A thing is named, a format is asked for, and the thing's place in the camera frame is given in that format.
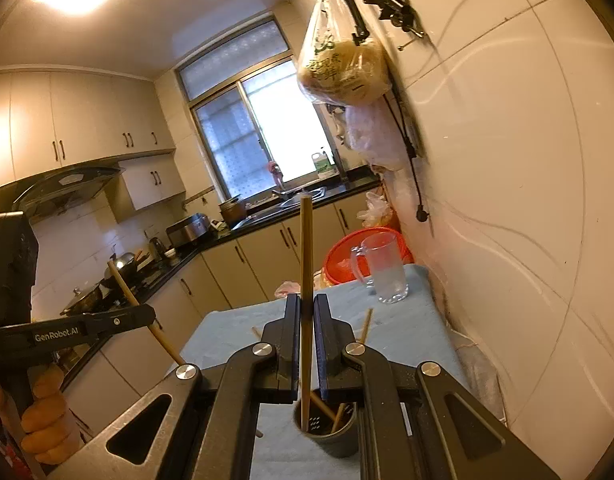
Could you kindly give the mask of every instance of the window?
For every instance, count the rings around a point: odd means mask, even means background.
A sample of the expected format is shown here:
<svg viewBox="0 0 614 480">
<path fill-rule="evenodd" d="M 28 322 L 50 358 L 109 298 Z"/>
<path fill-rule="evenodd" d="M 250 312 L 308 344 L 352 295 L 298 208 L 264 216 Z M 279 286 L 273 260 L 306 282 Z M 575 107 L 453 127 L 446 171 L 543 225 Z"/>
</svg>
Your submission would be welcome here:
<svg viewBox="0 0 614 480">
<path fill-rule="evenodd" d="M 275 22 L 201 54 L 180 70 L 180 79 L 227 196 L 245 198 L 274 187 L 271 160 L 288 182 L 315 177 L 312 153 L 333 158 Z"/>
</svg>

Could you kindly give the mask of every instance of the ceiling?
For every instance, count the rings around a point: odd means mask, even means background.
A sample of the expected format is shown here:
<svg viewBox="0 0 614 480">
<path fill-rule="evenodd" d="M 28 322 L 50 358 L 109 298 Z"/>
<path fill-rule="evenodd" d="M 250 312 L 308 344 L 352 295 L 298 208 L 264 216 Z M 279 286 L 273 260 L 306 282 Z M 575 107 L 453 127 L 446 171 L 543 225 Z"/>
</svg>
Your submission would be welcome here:
<svg viewBox="0 0 614 480">
<path fill-rule="evenodd" d="M 69 16 L 19 0 L 0 26 L 0 66 L 59 64 L 156 78 L 236 23 L 283 0 L 107 0 Z"/>
</svg>

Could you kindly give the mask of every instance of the window frame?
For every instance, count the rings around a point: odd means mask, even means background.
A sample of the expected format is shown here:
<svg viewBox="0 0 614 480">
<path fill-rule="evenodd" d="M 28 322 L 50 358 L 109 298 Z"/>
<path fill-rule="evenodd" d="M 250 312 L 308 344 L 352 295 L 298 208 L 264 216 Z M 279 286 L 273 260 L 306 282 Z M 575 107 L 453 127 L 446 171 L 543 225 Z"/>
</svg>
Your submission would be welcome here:
<svg viewBox="0 0 614 480">
<path fill-rule="evenodd" d="M 228 41 L 233 40 L 234 38 L 237 38 L 241 34 L 245 34 L 246 32 L 253 30 L 254 28 L 260 27 L 260 25 L 264 25 L 265 23 L 269 23 L 269 22 L 274 22 L 276 24 L 277 29 L 280 31 L 280 34 L 285 44 L 287 45 L 286 51 L 280 52 L 279 54 L 276 54 L 275 56 L 268 57 L 267 59 L 259 63 L 256 63 L 255 65 L 252 65 L 251 67 L 246 68 L 245 70 L 242 70 L 241 72 L 233 75 L 232 77 L 218 83 L 217 85 L 213 86 L 209 90 L 203 92 L 202 94 L 200 94 L 198 97 L 194 99 L 189 98 L 189 94 L 187 93 L 187 89 L 185 88 L 185 84 L 183 82 L 183 79 L 180 73 L 182 70 L 187 68 L 189 65 L 191 65 L 193 62 L 195 62 L 199 58 L 211 52 L 213 49 L 222 46 L 223 44 L 227 43 Z M 241 96 L 241 100 L 243 104 L 245 105 L 245 108 L 247 109 L 247 114 L 249 115 L 249 118 L 251 119 L 252 123 L 254 124 L 254 127 L 256 128 L 256 132 L 258 135 L 258 143 L 260 144 L 264 152 L 267 154 L 267 157 L 269 158 L 269 160 L 272 160 L 271 150 L 268 147 L 267 142 L 265 141 L 265 137 L 262 135 L 262 129 L 260 127 L 260 124 L 258 124 L 258 120 L 256 118 L 256 115 L 253 109 L 251 108 L 251 103 L 249 102 L 249 99 L 247 98 L 247 95 L 244 92 L 242 83 L 244 81 L 247 81 L 247 79 L 257 76 L 258 74 L 263 73 L 271 68 L 274 68 L 275 66 L 278 66 L 282 63 L 286 63 L 288 61 L 293 62 L 294 59 L 295 58 L 293 56 L 293 51 L 290 46 L 290 43 L 287 40 L 287 37 L 284 34 L 282 28 L 278 24 L 276 18 L 272 15 L 272 16 L 266 16 L 265 18 L 261 20 L 257 20 L 253 23 L 248 24 L 245 27 L 235 30 L 233 33 L 225 36 L 220 41 L 217 41 L 216 43 L 212 44 L 208 48 L 202 49 L 201 51 L 199 51 L 199 53 L 191 57 L 191 59 L 184 62 L 180 67 L 178 67 L 175 70 L 175 73 L 178 79 L 178 85 L 180 86 L 180 89 L 182 90 L 183 95 L 187 99 L 187 106 L 189 107 L 189 111 L 191 113 L 191 116 L 193 117 L 194 124 L 196 124 L 196 129 L 198 131 L 198 137 L 200 138 L 201 143 L 203 145 L 203 149 L 205 150 L 205 153 L 207 154 L 209 162 L 211 163 L 213 174 L 215 175 L 216 179 L 218 180 L 218 183 L 220 184 L 221 192 L 223 196 L 226 197 L 226 199 L 231 198 L 231 193 L 229 193 L 229 189 L 226 185 L 225 179 L 223 178 L 223 174 L 221 173 L 220 168 L 218 168 L 218 164 L 215 161 L 215 156 L 211 148 L 209 147 L 209 143 L 207 142 L 207 139 L 205 137 L 203 126 L 201 125 L 200 120 L 198 119 L 198 116 L 196 115 L 196 109 L 207 104 L 213 99 L 220 97 L 225 92 L 228 92 L 232 89 L 238 89 L 239 94 Z M 332 144 L 331 133 L 329 131 L 329 127 L 327 126 L 325 119 L 322 117 L 322 114 L 319 113 L 319 110 L 317 107 L 314 107 L 314 111 L 316 112 L 316 115 L 319 118 L 321 126 L 323 130 L 325 131 L 325 137 L 327 138 L 327 142 L 329 143 L 329 146 L 332 152 L 334 153 L 334 160 L 336 161 L 336 158 L 338 155 L 337 148 L 336 148 L 335 143 Z M 285 182 L 284 184 L 287 186 L 288 189 L 293 189 L 294 187 L 305 186 L 306 184 L 309 184 L 310 182 L 313 182 L 317 179 L 318 179 L 318 173 L 314 170 L 312 173 L 308 173 L 303 176 L 297 177 L 293 180 Z M 255 195 L 243 197 L 243 198 L 247 199 L 248 202 L 256 202 L 258 200 L 264 200 L 264 198 L 271 195 L 270 189 L 266 189 Z"/>
</svg>

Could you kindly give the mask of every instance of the mug handle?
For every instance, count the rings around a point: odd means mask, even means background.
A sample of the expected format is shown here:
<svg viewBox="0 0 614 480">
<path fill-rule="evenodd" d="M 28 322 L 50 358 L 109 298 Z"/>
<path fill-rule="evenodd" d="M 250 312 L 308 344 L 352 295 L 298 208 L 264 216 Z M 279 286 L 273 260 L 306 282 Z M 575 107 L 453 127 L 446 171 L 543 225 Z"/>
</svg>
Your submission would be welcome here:
<svg viewBox="0 0 614 480">
<path fill-rule="evenodd" d="M 362 247 L 352 247 L 351 248 L 351 271 L 354 273 L 356 279 L 361 282 L 363 285 L 367 286 L 367 280 L 363 276 L 362 272 L 360 272 L 360 267 L 358 266 L 358 256 L 363 256 L 365 251 L 363 251 Z"/>
</svg>

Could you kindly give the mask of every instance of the human hand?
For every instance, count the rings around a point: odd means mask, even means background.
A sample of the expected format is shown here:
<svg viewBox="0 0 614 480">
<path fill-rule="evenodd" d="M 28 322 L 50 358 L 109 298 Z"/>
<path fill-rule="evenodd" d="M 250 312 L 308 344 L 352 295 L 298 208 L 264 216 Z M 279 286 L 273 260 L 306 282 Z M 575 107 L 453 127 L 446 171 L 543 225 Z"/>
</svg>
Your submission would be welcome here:
<svg viewBox="0 0 614 480">
<path fill-rule="evenodd" d="M 25 410 L 20 424 L 28 435 L 20 446 L 34 455 L 38 462 L 61 464 L 82 447 L 81 434 L 65 397 L 60 391 L 63 372 L 50 365 L 37 378 L 32 392 L 36 401 Z M 0 386 L 0 417 L 6 428 L 10 421 L 6 416 L 6 397 Z"/>
</svg>

